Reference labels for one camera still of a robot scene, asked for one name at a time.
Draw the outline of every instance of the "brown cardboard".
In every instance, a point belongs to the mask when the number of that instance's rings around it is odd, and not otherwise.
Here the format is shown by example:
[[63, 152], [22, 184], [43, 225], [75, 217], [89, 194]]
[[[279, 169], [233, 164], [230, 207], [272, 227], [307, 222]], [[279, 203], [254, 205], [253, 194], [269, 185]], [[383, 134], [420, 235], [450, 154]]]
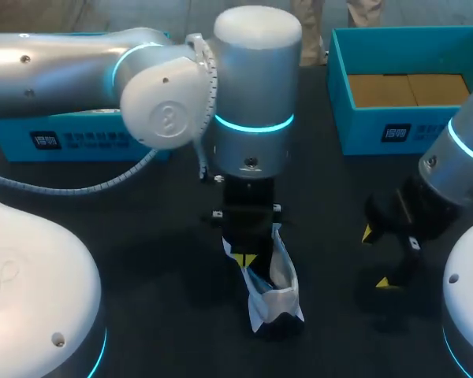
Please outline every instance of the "brown cardboard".
[[348, 75], [358, 108], [456, 106], [469, 96], [461, 75]]
[[461, 75], [408, 75], [418, 106], [461, 105], [470, 95]]
[[417, 106], [406, 75], [348, 75], [358, 108]]

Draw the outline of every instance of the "black tabletop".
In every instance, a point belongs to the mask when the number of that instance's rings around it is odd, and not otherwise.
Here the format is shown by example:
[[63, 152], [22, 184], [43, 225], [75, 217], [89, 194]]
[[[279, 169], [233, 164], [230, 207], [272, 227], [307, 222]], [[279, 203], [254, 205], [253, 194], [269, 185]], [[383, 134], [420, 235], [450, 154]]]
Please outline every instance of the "black tabletop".
[[[277, 200], [292, 222], [281, 235], [306, 319], [299, 335], [252, 335], [240, 272], [218, 230], [199, 220], [219, 205], [221, 190], [198, 182], [190, 147], [98, 196], [49, 198], [0, 187], [1, 202], [68, 228], [93, 254], [107, 310], [106, 376], [460, 376], [441, 333], [441, 277], [473, 214], [426, 246], [426, 268], [408, 291], [375, 291], [400, 250], [392, 237], [373, 248], [360, 243], [363, 202], [397, 186], [418, 157], [342, 156], [325, 74], [300, 73], [292, 161], [277, 178]], [[52, 187], [99, 183], [129, 166], [10, 165], [0, 152], [0, 175]]]

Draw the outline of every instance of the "blue box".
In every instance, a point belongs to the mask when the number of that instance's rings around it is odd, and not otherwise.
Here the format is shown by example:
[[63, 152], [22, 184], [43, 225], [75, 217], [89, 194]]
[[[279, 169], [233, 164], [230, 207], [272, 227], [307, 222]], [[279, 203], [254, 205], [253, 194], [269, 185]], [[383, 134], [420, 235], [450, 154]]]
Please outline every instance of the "blue box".
[[343, 154], [421, 154], [438, 137], [459, 106], [356, 107], [348, 75], [404, 74], [460, 74], [471, 93], [473, 27], [333, 30], [327, 82]]
[[[10, 162], [139, 161], [151, 151], [131, 137], [118, 109], [0, 120], [0, 147]], [[170, 154], [159, 151], [155, 158], [166, 161]]]

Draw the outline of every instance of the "blue led light ring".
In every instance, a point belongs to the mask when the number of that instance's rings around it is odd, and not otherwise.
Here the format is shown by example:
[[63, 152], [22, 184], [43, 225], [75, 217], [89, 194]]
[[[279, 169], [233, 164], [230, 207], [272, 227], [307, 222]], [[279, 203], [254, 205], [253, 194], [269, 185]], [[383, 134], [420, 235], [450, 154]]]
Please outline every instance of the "blue led light ring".
[[462, 140], [460, 140], [459, 136], [457, 136], [456, 132], [453, 129], [452, 126], [452, 120], [449, 121], [449, 125], [447, 126], [447, 129], [449, 130], [449, 134], [454, 140], [454, 142], [459, 146], [459, 148], [464, 151], [469, 157], [473, 158], [473, 150], [466, 146]]
[[114, 83], [116, 81], [116, 75], [117, 75], [117, 71], [119, 69], [119, 66], [122, 64], [122, 62], [127, 58], [129, 57], [131, 54], [133, 54], [135, 51], [137, 50], [142, 50], [146, 47], [161, 47], [162, 45], [159, 45], [157, 43], [154, 43], [154, 42], [149, 42], [149, 43], [143, 43], [142, 45], [139, 45], [139, 46], [135, 46], [133, 47], [132, 49], [129, 49], [128, 51], [126, 51], [124, 54], [121, 55], [121, 57], [119, 58], [119, 60], [117, 61], [116, 65], [114, 66], [114, 70], [112, 71], [112, 86], [114, 86]]
[[443, 338], [445, 339], [445, 345], [447, 346], [447, 349], [449, 349], [450, 355], [452, 356], [453, 360], [456, 362], [457, 366], [460, 367], [460, 369], [463, 371], [464, 374], [466, 374], [467, 378], [473, 378], [468, 374], [465, 368], [457, 361], [456, 356], [452, 352], [452, 349], [450, 349], [449, 341], [447, 340], [447, 335], [445, 334], [445, 329], [443, 328]]
[[238, 124], [232, 124], [231, 122], [228, 122], [227, 120], [223, 120], [222, 118], [220, 118], [220, 116], [217, 116], [217, 115], [215, 116], [215, 119], [220, 124], [225, 125], [227, 128], [237, 130], [238, 132], [252, 132], [255, 134], [259, 134], [259, 133], [264, 133], [264, 132], [276, 132], [278, 130], [288, 127], [294, 120], [294, 114], [287, 121], [282, 122], [281, 124], [274, 124], [273, 126], [266, 126], [264, 128], [260, 128], [260, 127], [252, 128], [249, 126], [240, 126]]
[[106, 344], [107, 344], [107, 330], [105, 329], [105, 337], [103, 338], [102, 351], [100, 352], [100, 355], [98, 357], [98, 360], [95, 366], [93, 367], [92, 371], [89, 373], [88, 378], [92, 378], [95, 375], [96, 371], [98, 370], [98, 367], [100, 366], [100, 362], [102, 362], [103, 353], [105, 352]]

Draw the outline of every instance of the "person's leg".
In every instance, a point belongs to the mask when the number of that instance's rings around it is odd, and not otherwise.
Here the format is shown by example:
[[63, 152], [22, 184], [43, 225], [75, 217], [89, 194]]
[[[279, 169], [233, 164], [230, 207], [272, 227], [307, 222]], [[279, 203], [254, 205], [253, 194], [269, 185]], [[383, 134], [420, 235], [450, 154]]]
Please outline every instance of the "person's leg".
[[385, 0], [347, 0], [348, 26], [365, 28], [380, 25]]
[[291, 0], [292, 14], [300, 20], [303, 29], [301, 65], [319, 65], [324, 60], [321, 49], [321, 18], [325, 0]]

